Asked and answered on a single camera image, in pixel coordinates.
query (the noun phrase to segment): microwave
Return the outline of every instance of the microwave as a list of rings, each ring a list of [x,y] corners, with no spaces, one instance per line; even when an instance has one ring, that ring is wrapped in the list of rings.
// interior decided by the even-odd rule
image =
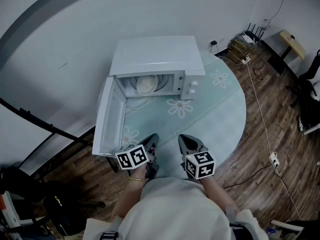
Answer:
[[[99,95],[92,154],[115,157],[121,150],[127,98],[196,99],[205,75],[193,36],[120,40]]]

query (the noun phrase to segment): round table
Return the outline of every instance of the round table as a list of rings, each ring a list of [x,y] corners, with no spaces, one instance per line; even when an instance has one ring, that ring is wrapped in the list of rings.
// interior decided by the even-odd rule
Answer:
[[[207,51],[200,55],[206,76],[197,99],[157,96],[141,109],[128,109],[125,115],[123,148],[136,145],[153,133],[159,134],[157,178],[186,178],[180,165],[183,161],[179,134],[200,139],[212,151],[218,167],[235,150],[245,129],[246,100],[237,78],[221,59]]]

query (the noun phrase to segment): gold bracelet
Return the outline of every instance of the gold bracelet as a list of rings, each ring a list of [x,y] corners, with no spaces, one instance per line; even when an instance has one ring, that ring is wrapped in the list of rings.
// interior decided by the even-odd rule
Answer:
[[[129,177],[128,180],[133,180],[133,181],[138,181],[138,182],[146,182],[146,179],[142,178],[134,178],[134,177]]]

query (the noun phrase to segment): white shirt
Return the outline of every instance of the white shirt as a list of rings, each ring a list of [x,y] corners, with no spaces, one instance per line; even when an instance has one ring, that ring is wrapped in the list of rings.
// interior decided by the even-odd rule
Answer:
[[[249,225],[253,239],[268,239],[249,210],[239,212],[236,222]],[[232,239],[228,218],[206,197],[202,185],[174,177],[148,182],[118,232],[124,240]]]

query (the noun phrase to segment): wooden floor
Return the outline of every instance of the wooden floor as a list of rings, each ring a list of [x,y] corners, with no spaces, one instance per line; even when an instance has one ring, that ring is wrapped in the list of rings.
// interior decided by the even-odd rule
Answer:
[[[290,73],[278,76],[268,64],[271,54],[260,48],[259,55],[265,60],[263,80],[252,79],[267,127],[271,151],[277,152],[280,166],[278,172],[287,184],[289,192],[303,220],[316,219],[320,211],[320,133],[304,136],[297,129],[296,116],[290,103],[294,97],[285,86],[293,83]],[[246,180],[258,169],[267,166],[269,151],[267,139],[254,90],[245,65],[233,65],[225,60],[237,77],[245,94],[246,124],[242,138],[229,160],[215,173],[222,186],[229,186]],[[262,61],[251,56],[250,68],[261,66]],[[77,184],[82,191],[82,201],[103,201],[106,208],[85,210],[90,218],[108,221],[115,202],[127,182],[127,172],[115,174],[104,157],[93,156],[91,148],[68,159],[56,168],[46,180],[58,180],[64,184]],[[290,220],[290,199],[280,179],[269,167],[260,171],[245,184],[229,188],[227,192],[241,209],[250,209],[260,226],[266,228],[272,219]],[[299,219],[292,206],[292,220]]]

